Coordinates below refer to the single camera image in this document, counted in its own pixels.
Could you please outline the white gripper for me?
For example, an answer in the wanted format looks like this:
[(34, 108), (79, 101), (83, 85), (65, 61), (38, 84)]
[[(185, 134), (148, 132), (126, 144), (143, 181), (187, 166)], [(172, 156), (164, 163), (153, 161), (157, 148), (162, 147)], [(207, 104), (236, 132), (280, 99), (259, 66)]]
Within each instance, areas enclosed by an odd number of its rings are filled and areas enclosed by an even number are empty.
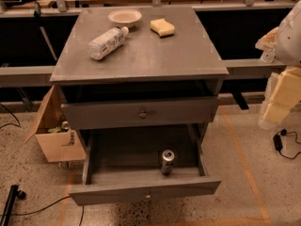
[[(262, 50), (261, 61), (272, 63), (276, 57), (278, 27), (262, 36), (255, 48)], [(282, 73), (272, 73), (268, 79), (262, 103), (262, 123), (278, 125), (301, 101), (301, 68), (288, 67)]]

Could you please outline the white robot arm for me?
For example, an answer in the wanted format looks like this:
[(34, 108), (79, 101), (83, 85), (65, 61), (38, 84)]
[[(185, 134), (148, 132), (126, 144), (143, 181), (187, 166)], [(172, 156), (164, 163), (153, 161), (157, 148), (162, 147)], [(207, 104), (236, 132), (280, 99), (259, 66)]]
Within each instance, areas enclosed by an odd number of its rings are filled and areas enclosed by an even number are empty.
[(264, 93), (259, 125), (270, 129), (280, 125), (301, 101), (301, 1), (255, 47), (262, 50), (262, 62), (277, 60), (286, 66), (282, 73), (271, 74)]

